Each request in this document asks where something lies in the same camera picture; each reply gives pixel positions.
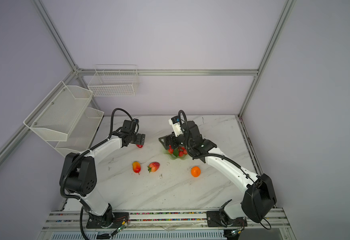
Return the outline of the red fake grape bunch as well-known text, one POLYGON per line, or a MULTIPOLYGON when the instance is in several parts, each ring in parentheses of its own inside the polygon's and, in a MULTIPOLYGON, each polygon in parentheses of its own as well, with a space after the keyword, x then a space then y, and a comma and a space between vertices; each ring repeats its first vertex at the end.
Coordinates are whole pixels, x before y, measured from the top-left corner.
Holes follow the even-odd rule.
POLYGON ((177 147, 175 149, 169 149, 168 153, 174 158, 184 158, 188 156, 188 152, 184 147, 177 147))

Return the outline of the red yellow fake mango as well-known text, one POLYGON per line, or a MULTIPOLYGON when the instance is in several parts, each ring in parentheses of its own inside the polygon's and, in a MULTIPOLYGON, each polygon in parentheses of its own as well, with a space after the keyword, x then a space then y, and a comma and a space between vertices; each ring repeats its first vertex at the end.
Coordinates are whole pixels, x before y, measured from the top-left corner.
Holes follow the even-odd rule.
POLYGON ((133 166, 134 173, 139 175, 141 172, 141 164, 139 162, 133 162, 132 166, 133 166))

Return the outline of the fake orange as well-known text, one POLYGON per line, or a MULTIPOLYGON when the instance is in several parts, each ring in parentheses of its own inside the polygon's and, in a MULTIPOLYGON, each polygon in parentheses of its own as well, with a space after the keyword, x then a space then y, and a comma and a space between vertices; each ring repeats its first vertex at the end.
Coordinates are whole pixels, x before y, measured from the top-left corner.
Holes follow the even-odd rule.
POLYGON ((199 167, 195 166, 191 169, 191 175, 193 177, 197 178, 200 176, 200 174, 201 174, 201 169, 199 167))

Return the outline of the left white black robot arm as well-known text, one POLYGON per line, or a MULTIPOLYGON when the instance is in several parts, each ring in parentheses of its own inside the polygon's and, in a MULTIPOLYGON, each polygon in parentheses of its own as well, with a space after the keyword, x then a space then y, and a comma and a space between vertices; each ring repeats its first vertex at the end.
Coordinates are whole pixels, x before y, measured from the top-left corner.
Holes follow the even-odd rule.
POLYGON ((139 120, 125 120, 106 139, 79 154, 67 154, 59 180, 60 195, 78 200, 84 209, 94 215, 103 216, 110 208, 97 189, 97 165, 115 151, 128 145, 144 145, 144 134, 139 134, 139 120))

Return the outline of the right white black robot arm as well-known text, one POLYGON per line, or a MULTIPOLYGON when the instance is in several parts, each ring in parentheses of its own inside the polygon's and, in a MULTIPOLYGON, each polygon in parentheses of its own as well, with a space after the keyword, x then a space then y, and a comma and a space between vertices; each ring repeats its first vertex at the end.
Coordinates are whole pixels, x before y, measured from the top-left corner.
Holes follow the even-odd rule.
POLYGON ((271 178, 251 172, 227 157, 215 143, 202 137, 195 122, 181 123, 178 117, 173 117, 169 124, 173 132, 159 138, 166 150, 186 150, 190 157, 215 168, 239 189, 241 200, 228 200, 220 208, 222 224, 227 226, 243 217, 261 223, 277 203, 271 178))

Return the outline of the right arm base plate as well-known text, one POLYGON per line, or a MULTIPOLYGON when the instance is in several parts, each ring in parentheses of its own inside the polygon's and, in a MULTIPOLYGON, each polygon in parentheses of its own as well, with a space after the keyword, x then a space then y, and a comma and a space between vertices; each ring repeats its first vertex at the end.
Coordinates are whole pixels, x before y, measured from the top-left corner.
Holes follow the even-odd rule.
POLYGON ((208 227, 247 227, 247 220, 245 217, 240 217, 236 219, 231 219, 226 212, 224 211, 224 207, 232 200, 228 200, 225 202, 218 211, 207 211, 207 224, 208 227))

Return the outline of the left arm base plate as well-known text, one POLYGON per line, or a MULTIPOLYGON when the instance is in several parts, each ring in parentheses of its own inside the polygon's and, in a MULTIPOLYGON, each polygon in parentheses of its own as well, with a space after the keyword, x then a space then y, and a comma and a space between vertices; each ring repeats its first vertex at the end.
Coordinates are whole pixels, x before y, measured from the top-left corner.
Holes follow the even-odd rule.
POLYGON ((117 229, 122 226, 123 222, 128 222, 130 214, 128 212, 113 212, 111 215, 95 216, 89 214, 86 222, 87 229, 117 229))

